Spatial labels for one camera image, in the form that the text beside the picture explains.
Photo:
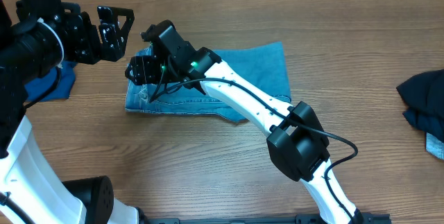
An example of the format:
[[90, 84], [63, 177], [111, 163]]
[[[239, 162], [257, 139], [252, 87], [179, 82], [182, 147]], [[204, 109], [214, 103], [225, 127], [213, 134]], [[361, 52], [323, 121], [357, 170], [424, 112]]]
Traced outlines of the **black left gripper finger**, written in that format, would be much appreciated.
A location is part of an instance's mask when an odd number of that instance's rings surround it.
[[128, 35], [135, 20], [134, 12], [131, 9], [116, 8], [108, 6], [98, 6], [97, 12], [101, 24], [115, 24], [121, 30], [123, 37], [123, 49], [126, 48]]
[[100, 57], [102, 60], [116, 62], [124, 56], [123, 37], [121, 30], [115, 24], [101, 24], [99, 26], [101, 35]]

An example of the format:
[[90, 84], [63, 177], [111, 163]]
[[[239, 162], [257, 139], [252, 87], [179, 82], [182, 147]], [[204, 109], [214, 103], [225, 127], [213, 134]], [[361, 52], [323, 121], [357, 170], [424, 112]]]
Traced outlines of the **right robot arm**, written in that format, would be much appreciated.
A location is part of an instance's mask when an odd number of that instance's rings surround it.
[[327, 150], [331, 138], [354, 144], [325, 132], [308, 104], [293, 106], [258, 89], [212, 50], [196, 50], [183, 40], [169, 20], [151, 25], [141, 37], [149, 42], [151, 53], [133, 57], [125, 76], [136, 85], [154, 84], [152, 101], [185, 87], [227, 104], [261, 130], [272, 163], [304, 184], [324, 222], [363, 223], [362, 213], [332, 171], [336, 163]]

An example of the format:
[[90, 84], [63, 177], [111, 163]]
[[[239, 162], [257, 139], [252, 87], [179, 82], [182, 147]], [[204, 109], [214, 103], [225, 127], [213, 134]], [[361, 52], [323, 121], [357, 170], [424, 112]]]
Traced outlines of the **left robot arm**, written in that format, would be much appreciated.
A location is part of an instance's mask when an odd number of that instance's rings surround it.
[[100, 24], [76, 3], [19, 0], [13, 24], [1, 9], [1, 213], [12, 223], [142, 223], [144, 214], [114, 195], [107, 176], [62, 181], [40, 150], [40, 113], [26, 85], [66, 61], [116, 62], [126, 52], [130, 9], [98, 7]]

